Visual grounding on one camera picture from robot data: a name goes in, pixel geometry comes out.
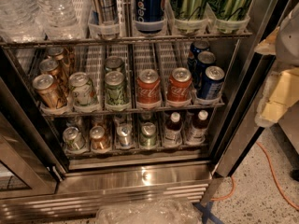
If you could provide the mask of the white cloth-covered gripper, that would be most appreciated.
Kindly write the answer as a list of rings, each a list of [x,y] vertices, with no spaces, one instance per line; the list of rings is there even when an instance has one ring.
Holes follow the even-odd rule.
[[[299,3],[254,49],[262,55],[275,55],[284,63],[299,65]],[[299,101],[299,68],[281,73],[272,72],[265,82],[255,123],[263,128],[272,126]]]

